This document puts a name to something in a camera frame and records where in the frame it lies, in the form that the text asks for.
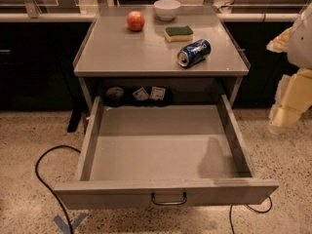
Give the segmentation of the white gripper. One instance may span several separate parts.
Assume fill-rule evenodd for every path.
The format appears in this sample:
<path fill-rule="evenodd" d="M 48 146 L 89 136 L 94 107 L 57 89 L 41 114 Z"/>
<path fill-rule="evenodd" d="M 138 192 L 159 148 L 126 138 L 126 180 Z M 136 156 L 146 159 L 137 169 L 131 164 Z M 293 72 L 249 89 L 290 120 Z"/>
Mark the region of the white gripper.
<path fill-rule="evenodd" d="M 283 75 L 269 113 L 268 130 L 281 134 L 295 126 L 312 106 L 312 3 L 292 25 L 271 40 L 266 49 L 288 52 L 288 61 L 300 69 L 292 76 Z"/>

